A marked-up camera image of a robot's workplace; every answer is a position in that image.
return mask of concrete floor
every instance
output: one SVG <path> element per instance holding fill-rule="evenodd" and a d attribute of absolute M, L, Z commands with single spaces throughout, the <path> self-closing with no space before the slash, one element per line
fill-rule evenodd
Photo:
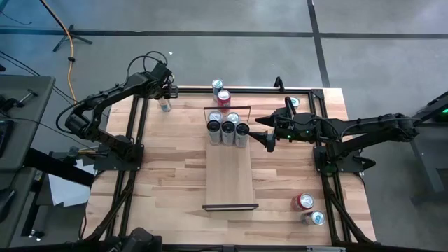
<path fill-rule="evenodd" d="M 167 1 L 48 1 L 66 25 L 79 29 L 311 32 L 306 0 L 167 0 Z M 444 0 L 314 0 L 321 32 L 448 33 L 448 1 Z M 58 29 L 37 1 L 10 1 L 5 13 L 30 27 Z M 1 27 L 17 27 L 0 15 Z M 209 85 L 222 78 L 226 85 L 271 86 L 277 76 L 290 87 L 322 87 L 313 38 L 263 37 L 112 37 L 89 36 L 93 45 L 75 44 L 73 85 L 78 97 L 122 82 L 129 61 L 149 50 L 169 59 L 178 85 Z M 67 87 L 66 43 L 56 53 L 60 36 L 0 35 L 0 50 Z M 342 88 L 349 117 L 401 112 L 411 116 L 447 91 L 448 40 L 323 39 L 332 88 Z M 26 74 L 1 61 L 9 74 Z M 131 72 L 139 71 L 135 64 Z M 42 122 L 54 126 L 67 103 L 52 94 Z M 40 127 L 33 147 L 65 151 L 70 139 Z M 409 144 L 383 143 L 364 156 L 377 166 L 366 171 L 367 198 L 379 242 L 420 249 L 448 248 L 446 204 L 415 207 L 410 197 L 426 189 L 421 167 Z M 39 244 L 74 241 L 82 207 L 40 213 L 46 237 Z M 71 214 L 73 218 L 63 218 Z M 35 244 L 16 238 L 13 245 Z"/>

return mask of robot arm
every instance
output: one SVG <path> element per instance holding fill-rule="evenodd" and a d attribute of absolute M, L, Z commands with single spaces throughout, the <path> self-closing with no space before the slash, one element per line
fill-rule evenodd
<path fill-rule="evenodd" d="M 268 152 L 274 151 L 275 141 L 280 139 L 309 143 L 319 140 L 327 143 L 328 157 L 333 160 L 388 140 L 411 141 L 418 134 L 412 123 L 414 119 L 400 113 L 343 121 L 321 118 L 311 113 L 295 113 L 289 101 L 289 97 L 285 98 L 285 108 L 278 108 L 272 115 L 255 119 L 257 123 L 273 127 L 271 134 L 249 132 Z M 364 135 L 342 142 L 342 137 L 354 134 Z"/>
<path fill-rule="evenodd" d="M 167 65 L 161 62 L 158 62 L 151 72 L 135 73 L 125 83 L 115 84 L 115 87 L 109 90 L 100 91 L 99 94 L 90 95 L 78 102 L 66 119 L 65 126 L 79 138 L 99 141 L 119 158 L 131 160 L 134 155 L 131 139 L 123 135 L 113 136 L 98 128 L 102 113 L 106 107 L 131 95 L 150 99 L 177 98 L 178 89 L 169 82 L 171 75 Z M 86 111 L 92 111 L 90 119 L 83 115 Z"/>

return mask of wooden board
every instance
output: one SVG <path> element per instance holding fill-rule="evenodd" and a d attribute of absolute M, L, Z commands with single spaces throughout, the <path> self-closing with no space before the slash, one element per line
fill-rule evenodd
<path fill-rule="evenodd" d="M 209 210 L 252 209 L 235 206 L 253 204 L 251 147 L 214 146 L 206 147 L 206 205 Z M 211 205 L 231 204 L 219 209 Z"/>
<path fill-rule="evenodd" d="M 324 94 L 328 116 L 347 120 L 342 90 L 324 89 Z M 296 97 L 300 99 L 297 112 L 309 112 L 308 99 Z M 130 97 L 112 106 L 109 133 L 125 133 L 131 104 Z M 249 138 L 253 191 L 260 207 L 254 211 L 208 213 L 202 209 L 206 203 L 207 138 L 202 108 L 214 103 L 211 95 L 180 94 L 171 104 L 172 111 L 164 113 L 157 101 L 149 103 L 142 139 L 145 155 L 136 178 L 128 233 L 143 227 L 154 235 L 162 235 L 166 244 L 330 244 L 328 225 L 300 224 L 299 214 L 290 208 L 293 196 L 307 192 L 315 198 L 314 208 L 325 212 L 311 144 L 279 141 L 274 152 L 268 153 L 255 139 Z M 283 106 L 284 95 L 234 94 L 232 105 L 252 106 L 248 122 L 251 130 L 265 131 L 269 127 L 256 123 L 254 118 L 267 116 Z M 319 104 L 315 102 L 315 105 L 320 111 Z M 95 181 L 87 206 L 85 235 L 98 226 L 110 209 L 116 176 L 116 171 L 106 171 Z M 361 180 L 353 174 L 341 174 L 341 184 L 347 211 L 360 229 L 375 239 Z M 335 217 L 342 237 L 339 214 Z"/>

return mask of soda can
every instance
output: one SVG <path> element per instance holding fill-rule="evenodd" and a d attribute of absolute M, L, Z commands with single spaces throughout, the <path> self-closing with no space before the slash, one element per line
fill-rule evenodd
<path fill-rule="evenodd" d="M 221 90 L 218 93 L 218 106 L 230 106 L 230 93 L 227 90 Z M 229 111 L 228 109 L 221 109 L 221 112 Z"/>
<path fill-rule="evenodd" d="M 235 125 L 238 125 L 239 123 L 239 115 L 238 113 L 231 112 L 227 115 L 227 120 L 234 123 Z"/>
<path fill-rule="evenodd" d="M 213 88 L 213 100 L 218 100 L 218 93 L 224 88 L 224 83 L 220 79 L 216 79 L 211 83 Z"/>
<path fill-rule="evenodd" d="M 240 123 L 235 130 L 235 145 L 245 148 L 249 138 L 249 126 L 246 123 Z"/>
<path fill-rule="evenodd" d="M 225 121 L 223 125 L 221 125 L 221 133 L 223 144 L 231 146 L 235 140 L 235 124 L 230 121 Z"/>
<path fill-rule="evenodd" d="M 165 99 L 164 97 L 161 97 L 159 99 L 159 105 L 160 108 L 165 112 L 171 111 L 171 102 L 168 99 Z"/>
<path fill-rule="evenodd" d="M 223 122 L 223 114 L 219 111 L 212 111 L 209 114 L 209 121 L 217 120 L 219 123 Z"/>
<path fill-rule="evenodd" d="M 221 124 L 217 120 L 207 123 L 209 130 L 210 144 L 218 145 L 221 142 Z"/>
<path fill-rule="evenodd" d="M 297 97 L 289 97 L 293 103 L 294 109 L 298 108 L 300 105 L 300 100 Z"/>
<path fill-rule="evenodd" d="M 300 193 L 291 200 L 291 208 L 296 211 L 310 210 L 313 206 L 313 196 L 308 193 Z"/>
<path fill-rule="evenodd" d="M 325 216 L 321 211 L 312 211 L 302 214 L 302 222 L 307 225 L 323 225 Z"/>

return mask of butcher block tabletop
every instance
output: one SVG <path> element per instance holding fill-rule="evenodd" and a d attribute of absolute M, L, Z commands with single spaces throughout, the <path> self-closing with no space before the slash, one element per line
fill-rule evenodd
<path fill-rule="evenodd" d="M 342 90 L 323 89 L 329 118 L 347 120 Z M 251 106 L 251 131 L 271 131 L 255 118 L 268 116 L 284 107 L 287 94 L 232 94 L 232 106 Z M 298 113 L 310 112 L 307 95 L 291 94 L 300 100 Z M 111 108 L 107 132 L 125 134 L 132 97 Z M 137 115 L 140 115 L 142 100 Z M 259 207 L 253 211 L 207 212 L 206 146 L 204 107 L 215 106 L 212 94 L 179 94 L 171 100 L 172 110 L 163 112 L 150 100 L 142 144 L 143 164 L 136 176 L 127 233 L 142 227 L 161 235 L 164 244 L 251 244 L 251 245 L 331 245 L 328 222 L 322 226 L 300 222 L 300 212 L 292 211 L 291 198 L 300 193 L 314 197 L 313 210 L 326 212 L 320 175 L 314 168 L 313 144 L 280 140 L 273 153 L 249 137 L 253 194 Z M 137 133 L 138 116 L 134 125 Z M 116 171 L 105 171 L 93 184 L 87 204 L 88 236 L 111 208 Z M 368 201 L 362 181 L 353 174 L 340 174 L 346 210 L 365 233 L 375 240 Z M 340 216 L 335 208 L 339 237 Z M 123 208 L 115 222 L 120 228 Z"/>

